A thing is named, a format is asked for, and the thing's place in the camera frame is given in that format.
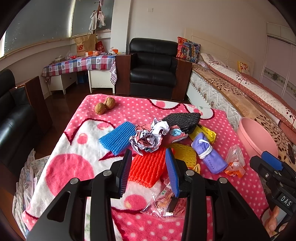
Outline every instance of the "black leather armchair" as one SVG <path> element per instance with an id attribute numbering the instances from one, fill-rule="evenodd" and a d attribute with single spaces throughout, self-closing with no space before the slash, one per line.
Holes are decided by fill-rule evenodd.
<path id="1" fill-rule="evenodd" d="M 183 100 L 192 63 L 176 58 L 176 42 L 134 38 L 129 55 L 117 55 L 116 93 Z"/>
<path id="2" fill-rule="evenodd" d="M 9 69 L 0 72 L 0 161 L 19 176 L 30 151 L 43 132 L 30 105 L 25 87 L 14 88 Z"/>

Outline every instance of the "pink plastic bowl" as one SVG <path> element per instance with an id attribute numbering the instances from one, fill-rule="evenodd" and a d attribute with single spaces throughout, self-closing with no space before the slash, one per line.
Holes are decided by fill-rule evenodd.
<path id="1" fill-rule="evenodd" d="M 279 155 L 278 148 L 271 135 L 258 122 L 243 117 L 239 121 L 237 135 L 250 157 L 261 157 L 262 152 L 268 151 L 276 158 Z"/>

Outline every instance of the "wooden floor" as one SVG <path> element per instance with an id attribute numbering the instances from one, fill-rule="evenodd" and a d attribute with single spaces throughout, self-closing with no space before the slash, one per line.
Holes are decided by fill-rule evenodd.
<path id="1" fill-rule="evenodd" d="M 66 89 L 64 95 L 62 91 L 56 91 L 53 95 L 46 98 L 45 102 L 52 118 L 53 124 L 44 135 L 39 145 L 35 148 L 35 158 L 39 159 L 52 153 L 59 138 L 64 132 L 67 124 L 74 115 L 76 109 L 83 99 L 90 94 L 89 84 L 82 83 L 71 85 Z M 93 94 L 113 95 L 111 88 L 93 89 Z M 188 99 L 182 103 L 190 104 Z"/>

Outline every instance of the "paper bag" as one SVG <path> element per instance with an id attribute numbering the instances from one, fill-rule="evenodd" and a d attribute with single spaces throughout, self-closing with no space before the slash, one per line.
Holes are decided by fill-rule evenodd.
<path id="1" fill-rule="evenodd" d="M 88 34 L 74 39 L 77 45 L 77 56 L 85 56 L 85 52 L 93 51 L 96 48 L 97 38 L 95 34 Z"/>

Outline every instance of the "pink blanket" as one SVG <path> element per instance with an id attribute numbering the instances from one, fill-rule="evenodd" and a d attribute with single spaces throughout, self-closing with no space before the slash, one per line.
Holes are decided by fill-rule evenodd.
<path id="1" fill-rule="evenodd" d="M 198 160 L 201 164 L 202 176 L 215 180 L 219 177 L 226 177 L 258 217 L 268 207 L 259 177 L 250 168 L 250 158 L 229 124 L 225 112 L 175 102 L 113 96 L 116 100 L 114 109 L 97 115 L 94 112 L 94 106 L 98 102 L 104 102 L 107 97 L 102 94 L 87 96 L 66 127 L 41 174 L 30 206 L 23 213 L 23 221 L 29 230 L 71 178 L 78 177 L 80 180 L 93 178 L 103 170 L 109 169 L 114 161 L 122 158 L 121 154 L 114 157 L 104 149 L 98 141 L 100 137 L 124 121 L 130 121 L 135 125 L 151 123 L 154 117 L 159 120 L 170 113 L 177 112 L 200 112 L 200 124 L 217 133 L 213 148 L 223 158 L 234 144 L 238 144 L 243 151 L 246 174 L 242 178 L 229 177 L 224 173 L 213 175 L 205 164 Z M 128 182 L 123 198 L 112 200 L 117 240 L 181 239 L 182 221 L 164 223 L 138 211 L 148 203 L 152 192 L 157 191 L 160 191 L 159 182 L 150 189 L 134 182 Z M 210 241 L 213 236 L 213 222 L 210 199 L 207 199 L 207 226 Z M 89 240 L 89 206 L 86 210 L 85 240 Z"/>

